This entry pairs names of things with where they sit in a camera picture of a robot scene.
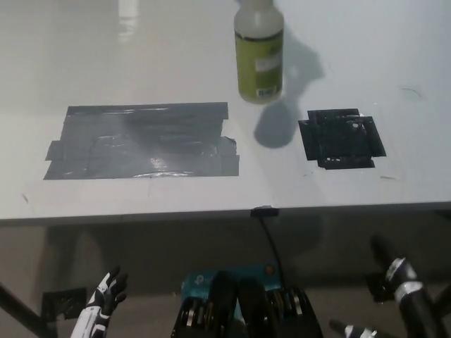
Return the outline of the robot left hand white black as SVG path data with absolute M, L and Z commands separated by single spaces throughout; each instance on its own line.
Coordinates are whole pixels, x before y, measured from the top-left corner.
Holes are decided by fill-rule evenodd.
M 128 274 L 117 265 L 97 285 L 87 305 L 82 309 L 71 338 L 105 338 L 111 316 L 126 299 Z

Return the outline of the robot right hand black silver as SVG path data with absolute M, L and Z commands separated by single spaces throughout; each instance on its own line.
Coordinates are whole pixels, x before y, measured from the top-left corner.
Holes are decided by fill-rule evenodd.
M 424 283 L 408 258 L 380 235 L 371 238 L 373 257 L 384 270 L 408 337 L 447 337 L 445 325 Z

